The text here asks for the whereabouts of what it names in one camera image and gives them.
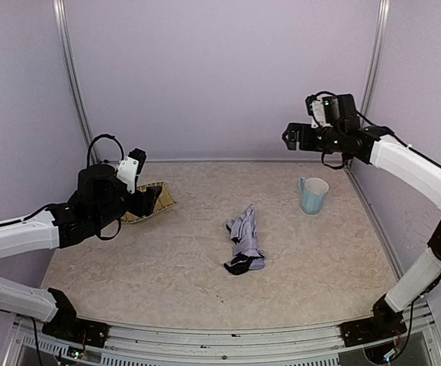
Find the lilac folding umbrella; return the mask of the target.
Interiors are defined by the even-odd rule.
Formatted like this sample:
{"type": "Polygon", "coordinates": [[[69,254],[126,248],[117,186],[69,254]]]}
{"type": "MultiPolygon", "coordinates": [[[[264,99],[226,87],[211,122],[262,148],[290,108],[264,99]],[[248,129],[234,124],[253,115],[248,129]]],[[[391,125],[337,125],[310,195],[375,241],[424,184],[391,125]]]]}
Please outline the lilac folding umbrella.
{"type": "Polygon", "coordinates": [[[264,269],[266,255],[258,243],[254,205],[249,205],[237,218],[228,220],[226,229],[233,242],[233,258],[224,263],[224,268],[231,275],[264,269]]]}

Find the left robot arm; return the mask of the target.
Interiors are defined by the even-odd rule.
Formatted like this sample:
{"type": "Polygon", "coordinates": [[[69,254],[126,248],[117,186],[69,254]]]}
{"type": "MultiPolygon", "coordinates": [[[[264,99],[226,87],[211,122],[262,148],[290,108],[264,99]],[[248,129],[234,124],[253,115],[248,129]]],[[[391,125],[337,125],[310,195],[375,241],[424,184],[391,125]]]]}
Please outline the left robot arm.
{"type": "MultiPolygon", "coordinates": [[[[109,165],[93,165],[79,172],[72,197],[61,204],[46,204],[36,212],[0,222],[0,259],[44,249],[65,249],[93,236],[105,241],[101,231],[120,223],[131,213],[153,213],[160,187],[140,191],[137,172],[122,176],[109,165]]],[[[46,333],[72,332],[78,322],[69,298],[54,288],[38,289],[0,277],[0,310],[43,322],[46,333]]]]}

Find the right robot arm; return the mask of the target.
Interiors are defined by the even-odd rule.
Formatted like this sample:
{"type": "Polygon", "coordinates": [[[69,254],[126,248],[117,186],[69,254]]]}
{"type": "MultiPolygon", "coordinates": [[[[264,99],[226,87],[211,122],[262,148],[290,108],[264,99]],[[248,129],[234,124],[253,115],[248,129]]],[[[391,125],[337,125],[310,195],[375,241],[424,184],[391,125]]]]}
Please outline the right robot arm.
{"type": "MultiPolygon", "coordinates": [[[[312,121],[291,122],[282,133],[289,150],[327,156],[339,153],[341,167],[358,159],[387,172],[426,197],[441,212],[441,165],[401,140],[386,126],[363,122],[351,94],[320,91],[305,100],[312,121]]],[[[409,331],[404,310],[441,280],[441,219],[427,248],[398,282],[372,308],[367,318],[344,322],[340,331],[345,346],[351,347],[389,339],[409,331]]]]}

